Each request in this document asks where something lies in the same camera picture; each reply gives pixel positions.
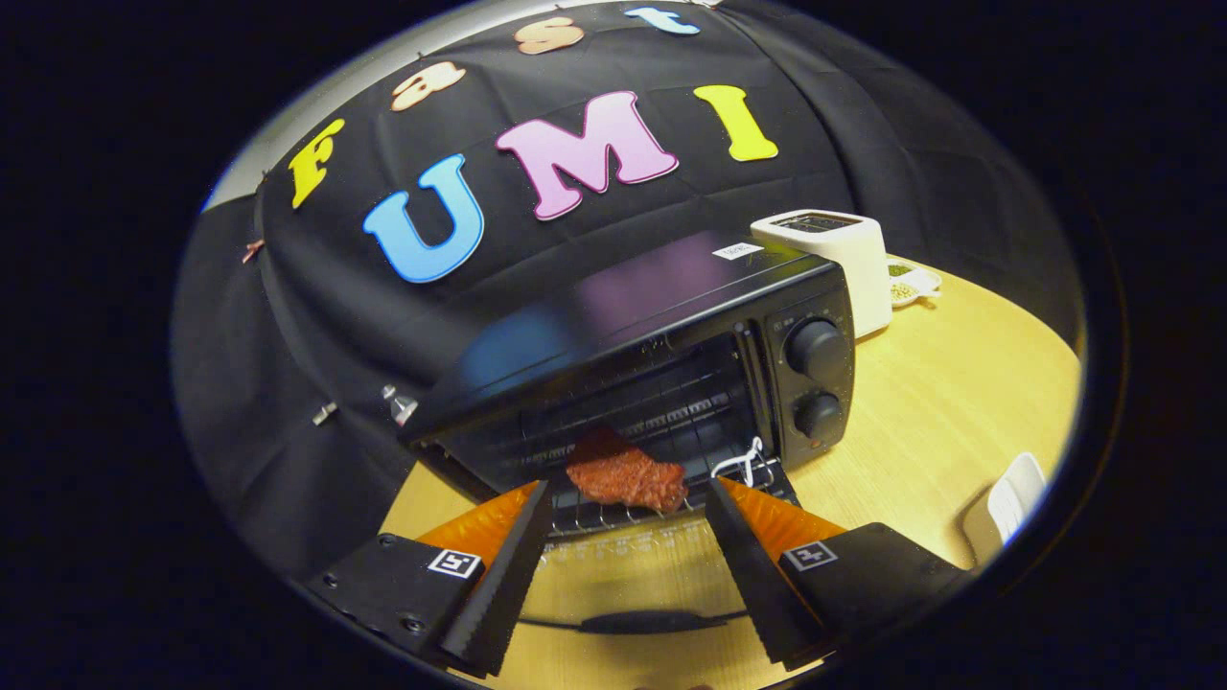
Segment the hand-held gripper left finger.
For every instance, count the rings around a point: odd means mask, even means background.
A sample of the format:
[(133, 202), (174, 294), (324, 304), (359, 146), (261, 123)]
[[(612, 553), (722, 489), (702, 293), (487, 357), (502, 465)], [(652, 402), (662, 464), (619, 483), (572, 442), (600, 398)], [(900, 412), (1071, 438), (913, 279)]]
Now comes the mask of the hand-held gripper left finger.
[(417, 539), (382, 533), (307, 589), (405, 654), (498, 676), (552, 525), (551, 497), (537, 480)]

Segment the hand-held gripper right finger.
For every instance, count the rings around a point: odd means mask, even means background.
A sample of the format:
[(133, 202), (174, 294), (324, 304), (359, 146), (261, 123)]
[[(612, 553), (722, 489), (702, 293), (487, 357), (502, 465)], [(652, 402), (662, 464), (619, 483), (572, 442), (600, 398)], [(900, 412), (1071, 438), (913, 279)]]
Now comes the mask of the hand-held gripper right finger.
[(844, 529), (728, 478), (710, 478), (706, 519), (766, 654), (789, 672), (879, 638), (971, 578), (881, 521)]

